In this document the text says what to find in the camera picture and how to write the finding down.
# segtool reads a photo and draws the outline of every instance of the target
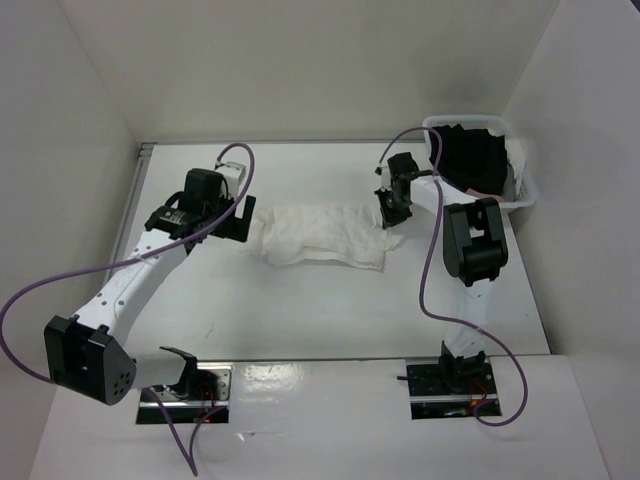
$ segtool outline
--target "white panel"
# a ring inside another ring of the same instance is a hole
[[[139,139],[384,138],[499,113],[557,0],[60,0]]]
[[[130,252],[144,222],[182,189],[191,168],[211,168],[224,144],[154,148],[127,242]],[[257,207],[279,204],[368,203],[379,207],[373,172],[384,143],[252,144],[256,173],[249,190]],[[397,144],[427,168],[424,144]],[[246,162],[244,151],[225,160]],[[418,285],[434,216],[419,207],[396,228],[404,242],[387,252],[382,272],[335,262],[273,267],[242,253],[243,246],[209,237],[158,289],[131,331],[129,351],[172,345],[201,359],[380,358],[439,355],[447,325],[418,308]],[[509,263],[487,310],[487,328],[518,354],[548,353],[533,295],[510,226]],[[454,314],[461,297],[437,247],[427,304]],[[503,355],[489,342],[488,352]]]
[[[1,304],[43,276],[107,259],[135,148],[56,2],[0,2],[0,45]],[[18,303],[5,329],[17,355],[43,365],[44,326],[99,281],[46,287]],[[0,477],[25,479],[55,389],[1,353],[0,370]]]
[[[173,242],[175,240],[167,232],[157,229],[145,231],[129,259]],[[184,247],[178,247],[118,270],[74,316],[78,317],[78,323],[96,330],[102,326],[108,327],[109,335],[125,348],[131,327],[140,312],[167,275],[180,266],[185,258],[187,251]]]
[[[205,425],[196,462],[207,479],[606,480],[565,357],[522,357],[531,396],[509,427],[473,418],[411,420],[400,360],[240,364],[228,424]],[[522,387],[494,359],[503,411]],[[138,396],[105,407],[56,393],[31,480],[193,478],[166,425],[134,425]],[[192,425],[178,425],[188,441]]]
[[[640,436],[640,13],[563,1],[506,115],[535,144],[541,199],[515,216],[541,316],[569,354],[611,475]]]
[[[56,388],[18,369],[0,370],[0,476],[23,480],[36,457]]]

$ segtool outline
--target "crumpled cloth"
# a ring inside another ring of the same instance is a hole
[[[386,251],[401,240],[382,229],[371,205],[281,205],[254,211],[245,252],[275,266],[337,260],[381,270]]]

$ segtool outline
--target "plastic container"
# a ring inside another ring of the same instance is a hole
[[[504,135],[506,139],[518,140],[515,129],[502,117],[497,115],[437,115],[425,118],[422,122],[424,127],[442,127],[445,125],[462,125],[466,129],[486,128],[492,130],[492,133]],[[429,132],[424,132],[427,144],[428,155],[431,155],[431,139]],[[521,207],[530,207],[538,199],[538,189],[536,188],[531,175],[527,171],[526,158],[525,167],[522,172],[522,182],[517,192],[517,200],[515,202],[504,202],[500,204],[500,210],[503,213],[509,213]]]

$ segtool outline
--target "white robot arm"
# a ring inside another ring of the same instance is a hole
[[[103,288],[70,318],[54,317],[45,328],[51,379],[107,405],[119,402],[131,388],[169,385],[176,395],[189,395],[205,375],[186,352],[160,347],[157,355],[136,356],[125,350],[140,312],[164,282],[203,241],[178,245],[142,257],[198,232],[232,208],[245,167],[218,164],[215,170],[192,169],[185,188],[172,195],[145,224],[130,259],[140,261],[117,271]],[[255,206],[247,196],[243,216],[232,212],[212,232],[244,242]]]
[[[437,215],[439,193],[435,182],[440,183],[445,205],[443,258],[449,274],[461,280],[456,283],[457,310],[452,313],[477,326],[486,325],[493,280],[508,259],[498,203],[478,200],[442,179],[436,180],[431,170],[420,171],[409,153],[389,158],[388,165],[376,173],[382,181],[376,195],[385,228],[409,218],[411,205]],[[452,324],[444,341],[455,357],[475,356],[485,346],[482,335],[462,325]]]

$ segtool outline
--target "white floor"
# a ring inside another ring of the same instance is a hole
[[[3,479],[24,480],[36,458],[56,387],[25,375],[0,359],[0,465]],[[46,372],[46,367],[36,367]]]
[[[238,364],[229,424],[206,425],[195,448],[215,480],[492,480],[608,478],[566,357],[520,357],[525,413],[492,429],[473,418],[411,420],[401,360]],[[505,414],[522,387],[493,359]],[[114,407],[59,388],[31,480],[193,478],[166,425],[136,426],[137,395]],[[191,425],[178,425],[185,441]]]
[[[155,146],[130,215],[128,253],[147,218],[175,191],[189,169],[212,168],[226,144]],[[250,193],[258,207],[286,203],[365,202],[377,208],[373,173],[383,143],[253,144],[256,173]],[[421,143],[399,144],[426,168]],[[243,150],[228,160],[246,162]],[[405,241],[389,252],[382,272],[337,264],[276,268],[248,257],[242,245],[209,237],[151,300],[127,344],[130,353],[173,345],[202,359],[405,358],[440,353],[446,325],[418,309],[418,283],[434,218],[419,207],[395,227]],[[524,266],[508,223],[509,263],[496,281],[488,329],[517,354],[549,353]],[[427,303],[454,313],[455,282],[440,247]],[[487,352],[502,355],[495,345]]]

